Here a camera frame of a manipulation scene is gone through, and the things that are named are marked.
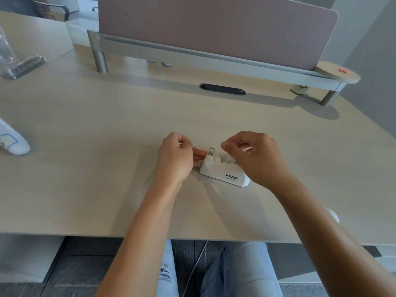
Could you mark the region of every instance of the forearm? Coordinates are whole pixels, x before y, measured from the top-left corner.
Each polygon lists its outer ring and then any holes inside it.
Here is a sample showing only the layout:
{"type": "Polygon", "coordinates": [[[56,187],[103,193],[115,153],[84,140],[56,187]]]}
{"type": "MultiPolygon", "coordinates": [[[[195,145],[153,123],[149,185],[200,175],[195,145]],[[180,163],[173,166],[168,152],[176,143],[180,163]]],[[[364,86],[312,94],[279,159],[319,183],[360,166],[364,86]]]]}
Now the forearm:
{"type": "Polygon", "coordinates": [[[395,296],[383,268],[297,179],[274,192],[330,296],[395,296]]]}
{"type": "Polygon", "coordinates": [[[180,185],[153,181],[96,297],[155,296],[180,185]]]}

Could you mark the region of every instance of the jeans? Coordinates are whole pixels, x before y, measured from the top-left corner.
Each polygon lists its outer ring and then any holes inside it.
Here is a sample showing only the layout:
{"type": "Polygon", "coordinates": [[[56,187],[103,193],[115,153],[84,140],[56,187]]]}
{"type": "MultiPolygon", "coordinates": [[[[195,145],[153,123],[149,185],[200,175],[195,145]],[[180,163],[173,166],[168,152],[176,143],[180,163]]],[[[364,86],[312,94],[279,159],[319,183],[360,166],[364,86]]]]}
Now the jeans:
{"type": "MultiPolygon", "coordinates": [[[[178,296],[175,261],[168,239],[156,297],[178,296]]],[[[227,242],[202,281],[201,297],[242,296],[283,297],[265,243],[227,242]]]]}

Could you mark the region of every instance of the white cable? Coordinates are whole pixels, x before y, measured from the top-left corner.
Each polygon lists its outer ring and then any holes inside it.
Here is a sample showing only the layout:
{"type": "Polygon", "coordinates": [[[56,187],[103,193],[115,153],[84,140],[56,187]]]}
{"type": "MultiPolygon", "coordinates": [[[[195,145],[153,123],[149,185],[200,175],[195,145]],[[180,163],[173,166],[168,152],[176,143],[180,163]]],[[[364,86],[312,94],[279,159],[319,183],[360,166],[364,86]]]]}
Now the white cable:
{"type": "Polygon", "coordinates": [[[191,275],[193,274],[196,265],[198,264],[198,262],[199,262],[199,260],[200,260],[200,258],[201,258],[201,256],[202,256],[202,254],[204,253],[206,244],[207,244],[207,241],[205,242],[204,248],[202,249],[201,254],[199,255],[197,261],[195,262],[194,268],[192,268],[192,271],[191,271],[191,273],[190,273],[189,279],[187,280],[186,288],[184,289],[184,293],[183,293],[183,295],[182,295],[181,297],[184,297],[184,294],[185,294],[186,291],[187,291],[187,287],[189,286],[189,282],[190,282],[190,279],[191,279],[191,275]]]}

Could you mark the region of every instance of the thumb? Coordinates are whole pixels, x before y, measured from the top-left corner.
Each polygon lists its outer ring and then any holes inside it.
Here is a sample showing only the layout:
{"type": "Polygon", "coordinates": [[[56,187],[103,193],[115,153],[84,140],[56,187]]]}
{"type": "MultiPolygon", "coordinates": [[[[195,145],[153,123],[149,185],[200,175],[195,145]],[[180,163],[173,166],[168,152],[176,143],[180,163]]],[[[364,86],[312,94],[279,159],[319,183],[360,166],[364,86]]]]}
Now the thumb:
{"type": "Polygon", "coordinates": [[[230,142],[222,142],[220,144],[221,148],[231,155],[238,163],[244,159],[246,156],[245,151],[238,148],[237,145],[230,143],[230,142]]]}
{"type": "Polygon", "coordinates": [[[183,144],[180,145],[181,148],[190,148],[192,150],[192,143],[189,140],[185,140],[183,144]]]}

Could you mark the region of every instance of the metal leg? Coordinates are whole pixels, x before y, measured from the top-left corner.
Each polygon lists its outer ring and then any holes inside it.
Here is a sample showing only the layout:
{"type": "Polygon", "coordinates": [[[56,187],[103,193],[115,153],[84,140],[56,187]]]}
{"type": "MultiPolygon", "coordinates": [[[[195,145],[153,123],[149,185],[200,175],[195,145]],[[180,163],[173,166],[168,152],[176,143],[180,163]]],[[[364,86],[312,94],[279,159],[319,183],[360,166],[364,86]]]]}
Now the metal leg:
{"type": "Polygon", "coordinates": [[[319,102],[320,105],[327,107],[333,102],[334,98],[339,94],[339,91],[329,91],[327,95],[324,96],[323,100],[319,102]]]}
{"type": "Polygon", "coordinates": [[[98,70],[99,73],[107,73],[107,63],[106,63],[106,57],[105,54],[101,51],[93,50],[93,58],[95,59],[95,64],[96,64],[96,69],[98,70]]]}

